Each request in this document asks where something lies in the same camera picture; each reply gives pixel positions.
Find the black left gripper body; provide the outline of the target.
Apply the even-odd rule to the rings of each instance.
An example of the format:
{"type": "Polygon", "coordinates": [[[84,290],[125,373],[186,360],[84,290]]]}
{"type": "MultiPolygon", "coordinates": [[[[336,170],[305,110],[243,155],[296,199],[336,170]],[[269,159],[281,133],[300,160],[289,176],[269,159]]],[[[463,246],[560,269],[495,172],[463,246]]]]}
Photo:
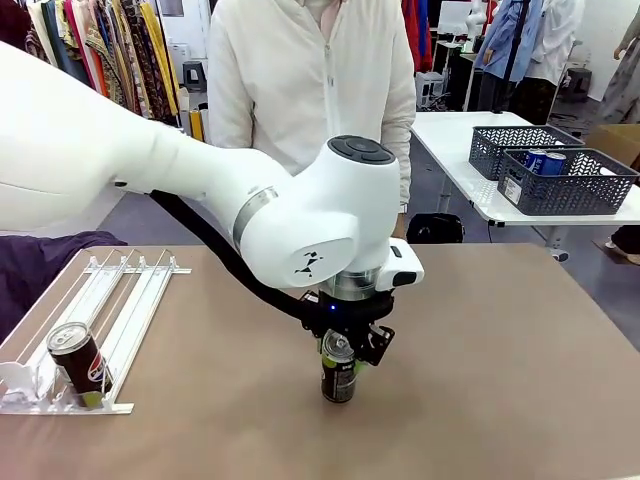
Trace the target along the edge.
{"type": "Polygon", "coordinates": [[[325,292],[305,292],[300,301],[311,310],[302,325],[315,338],[322,337],[332,329],[347,338],[357,337],[370,324],[391,314],[394,297],[391,292],[377,292],[370,298],[357,301],[339,300],[325,292]]]}

